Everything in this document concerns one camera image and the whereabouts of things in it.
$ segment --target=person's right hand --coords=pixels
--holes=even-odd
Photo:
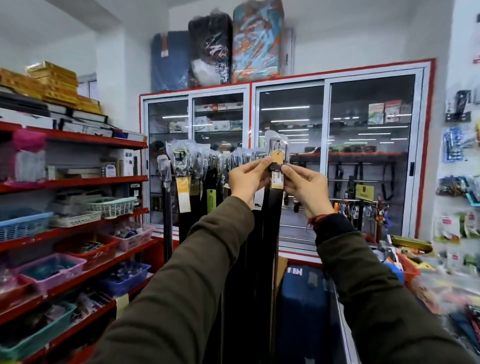
[[[293,164],[284,164],[282,172],[288,177],[284,180],[284,190],[302,203],[308,218],[335,213],[323,174]]]

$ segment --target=person's left hand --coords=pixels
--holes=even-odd
[[[243,200],[252,209],[255,192],[270,182],[270,172],[265,172],[270,163],[272,157],[266,157],[232,169],[228,174],[232,196]]]

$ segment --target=sleeve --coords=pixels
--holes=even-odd
[[[202,217],[90,363],[201,363],[228,271],[253,227],[250,208],[233,196]]]
[[[362,363],[474,363],[342,215],[315,227]]]

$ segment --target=white basket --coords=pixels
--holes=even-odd
[[[102,197],[91,200],[84,206],[88,211],[101,212],[103,218],[109,219],[133,213],[136,201],[136,197]]]
[[[72,228],[78,225],[88,224],[89,222],[99,221],[102,219],[102,213],[91,212],[84,215],[72,216],[69,218],[61,218],[60,216],[53,216],[50,219],[50,225],[57,228]]]

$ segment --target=plastic-wrapped suitcase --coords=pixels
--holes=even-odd
[[[188,88],[190,51],[188,32],[157,34],[151,44],[152,92]]]
[[[322,271],[288,266],[277,307],[276,362],[330,364],[330,303]]]
[[[281,74],[283,28],[281,0],[248,1],[233,12],[233,82]]]
[[[188,23],[190,39],[190,87],[213,86],[230,82],[232,19],[213,11]]]

